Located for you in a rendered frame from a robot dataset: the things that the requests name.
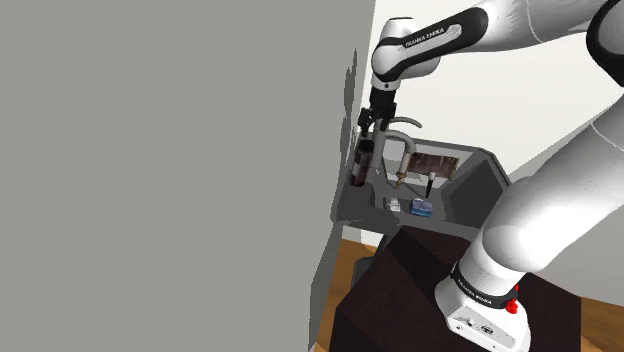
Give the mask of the brown rectangular tray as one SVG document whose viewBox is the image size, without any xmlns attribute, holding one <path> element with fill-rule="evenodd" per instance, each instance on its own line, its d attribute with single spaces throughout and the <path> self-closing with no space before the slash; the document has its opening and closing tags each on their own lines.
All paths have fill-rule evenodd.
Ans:
<svg viewBox="0 0 624 352">
<path fill-rule="evenodd" d="M 457 157 L 416 152 L 411 156 L 407 171 L 422 175 L 435 173 L 438 178 L 451 180 L 458 163 Z"/>
</svg>

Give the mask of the grey curved faucet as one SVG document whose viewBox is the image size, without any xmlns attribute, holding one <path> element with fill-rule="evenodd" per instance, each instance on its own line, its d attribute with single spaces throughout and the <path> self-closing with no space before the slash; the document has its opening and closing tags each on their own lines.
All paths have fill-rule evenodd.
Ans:
<svg viewBox="0 0 624 352">
<path fill-rule="evenodd" d="M 379 118 L 375 120 L 374 129 L 373 129 L 373 142 L 374 142 L 374 151 L 373 158 L 371 160 L 371 166 L 375 169 L 380 169 L 382 166 L 383 160 L 383 151 L 385 147 L 385 143 L 387 139 L 393 139 L 402 141 L 404 143 L 404 152 L 400 162 L 400 166 L 398 172 L 396 173 L 397 181 L 394 186 L 395 189 L 398 189 L 403 180 L 407 177 L 407 169 L 409 163 L 411 161 L 412 156 L 416 153 L 416 146 L 413 139 L 404 132 L 386 129 L 383 130 L 382 126 L 384 125 L 385 120 Z"/>
</svg>

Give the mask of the grey sink counter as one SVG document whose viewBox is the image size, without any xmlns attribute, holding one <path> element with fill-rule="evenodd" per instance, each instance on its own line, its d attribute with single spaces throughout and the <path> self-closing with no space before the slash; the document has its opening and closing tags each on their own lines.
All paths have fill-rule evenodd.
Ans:
<svg viewBox="0 0 624 352">
<path fill-rule="evenodd" d="M 350 184 L 343 187 L 336 220 L 390 237 L 401 227 L 409 226 L 472 240 L 510 185 L 506 173 L 495 155 L 482 148 L 424 139 L 415 139 L 414 143 L 421 153 L 457 157 L 459 163 L 452 179 L 437 177 L 428 198 L 425 197 L 427 175 L 410 172 L 395 189 L 404 143 L 389 140 L 384 148 L 382 169 L 371 169 L 361 187 Z M 388 209 L 390 197 L 400 201 L 400 212 Z M 428 199 L 433 204 L 431 218 L 410 213 L 413 198 Z"/>
</svg>

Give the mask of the dark brown bottle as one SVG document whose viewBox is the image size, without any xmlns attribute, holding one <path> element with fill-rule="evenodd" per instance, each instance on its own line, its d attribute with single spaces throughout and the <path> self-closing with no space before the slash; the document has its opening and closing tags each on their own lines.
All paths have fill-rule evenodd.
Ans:
<svg viewBox="0 0 624 352">
<path fill-rule="evenodd" d="M 358 142 L 351 169 L 350 184 L 361 187 L 365 184 L 371 160 L 374 155 L 374 142 L 362 139 Z"/>
</svg>

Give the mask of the blue box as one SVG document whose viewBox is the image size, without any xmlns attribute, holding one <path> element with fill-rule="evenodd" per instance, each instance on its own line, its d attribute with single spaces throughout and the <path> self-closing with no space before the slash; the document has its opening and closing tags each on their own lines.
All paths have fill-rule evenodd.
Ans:
<svg viewBox="0 0 624 352">
<path fill-rule="evenodd" d="M 433 204 L 428 199 L 413 198 L 410 202 L 410 213 L 431 218 L 433 215 Z"/>
</svg>

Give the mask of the dark robot stand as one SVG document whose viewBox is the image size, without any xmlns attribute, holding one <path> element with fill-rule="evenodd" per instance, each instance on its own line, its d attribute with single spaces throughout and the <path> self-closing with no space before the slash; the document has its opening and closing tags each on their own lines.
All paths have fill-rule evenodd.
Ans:
<svg viewBox="0 0 624 352">
<path fill-rule="evenodd" d="M 451 332 L 434 298 L 469 241 L 404 227 L 337 306 L 328 352 L 488 352 Z M 534 275 L 519 282 L 529 352 L 581 352 L 581 300 Z"/>
</svg>

